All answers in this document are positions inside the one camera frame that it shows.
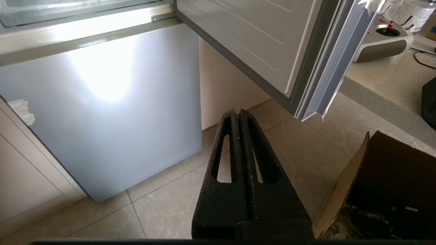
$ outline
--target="beige cabinet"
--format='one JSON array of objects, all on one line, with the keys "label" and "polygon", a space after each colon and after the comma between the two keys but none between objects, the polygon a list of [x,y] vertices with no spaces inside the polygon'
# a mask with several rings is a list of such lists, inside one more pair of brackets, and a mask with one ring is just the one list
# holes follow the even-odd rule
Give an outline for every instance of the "beige cabinet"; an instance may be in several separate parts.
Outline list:
[{"label": "beige cabinet", "polygon": [[0,99],[0,238],[85,193]]}]

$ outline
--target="speckled countertop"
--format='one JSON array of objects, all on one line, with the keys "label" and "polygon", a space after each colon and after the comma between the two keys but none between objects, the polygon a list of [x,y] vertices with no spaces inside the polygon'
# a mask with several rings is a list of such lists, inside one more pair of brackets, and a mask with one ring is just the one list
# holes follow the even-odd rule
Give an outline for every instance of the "speckled countertop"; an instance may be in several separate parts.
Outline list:
[{"label": "speckled countertop", "polygon": [[[436,41],[417,35],[413,47],[431,51]],[[353,63],[340,92],[436,149],[436,130],[420,115],[422,86],[436,77],[436,70],[416,62],[414,53],[407,50],[393,61]],[[436,58],[422,54],[419,58],[436,66]]]}]

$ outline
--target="refrigerator drawer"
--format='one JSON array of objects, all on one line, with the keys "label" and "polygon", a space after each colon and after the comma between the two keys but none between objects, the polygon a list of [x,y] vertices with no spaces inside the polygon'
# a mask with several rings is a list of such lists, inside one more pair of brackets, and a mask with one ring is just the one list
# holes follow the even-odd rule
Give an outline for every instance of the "refrigerator drawer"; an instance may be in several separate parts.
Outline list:
[{"label": "refrigerator drawer", "polygon": [[0,81],[96,201],[201,149],[198,37],[185,24],[5,66]]}]

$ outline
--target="brown cardboard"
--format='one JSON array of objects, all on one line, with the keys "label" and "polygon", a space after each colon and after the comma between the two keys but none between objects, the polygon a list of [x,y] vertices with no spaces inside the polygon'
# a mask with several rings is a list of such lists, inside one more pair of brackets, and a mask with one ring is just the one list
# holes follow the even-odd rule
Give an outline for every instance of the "brown cardboard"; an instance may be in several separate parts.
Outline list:
[{"label": "brown cardboard", "polygon": [[336,179],[313,233],[319,238],[348,201],[400,202],[425,215],[425,239],[436,234],[436,158],[379,131],[369,133],[350,163]]},{"label": "brown cardboard", "polygon": [[323,208],[318,217],[313,221],[312,230],[316,238],[320,237],[334,222],[341,211],[351,186],[357,176],[359,168],[364,160],[369,144],[369,132],[366,133],[365,139],[359,150],[350,160],[350,163],[344,168],[342,173],[337,177],[329,196],[324,202]]}]

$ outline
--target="white tape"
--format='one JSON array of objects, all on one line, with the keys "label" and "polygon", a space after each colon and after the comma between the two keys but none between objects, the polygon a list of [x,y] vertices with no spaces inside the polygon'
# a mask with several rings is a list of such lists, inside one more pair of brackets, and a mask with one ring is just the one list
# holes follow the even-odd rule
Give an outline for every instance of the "white tape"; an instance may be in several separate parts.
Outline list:
[{"label": "white tape", "polygon": [[415,212],[418,212],[418,209],[416,209],[416,208],[410,208],[410,207],[406,207],[406,209],[407,209],[407,210],[410,210],[410,211],[415,211]]},{"label": "white tape", "polygon": [[28,101],[24,99],[14,100],[7,103],[12,110],[23,120],[23,122],[30,126],[35,122],[35,115],[33,113],[29,113],[29,104]]},{"label": "white tape", "polygon": [[385,0],[367,0],[365,8],[368,10],[368,16],[371,16],[372,12],[376,12],[376,14],[378,14],[384,3]]}]

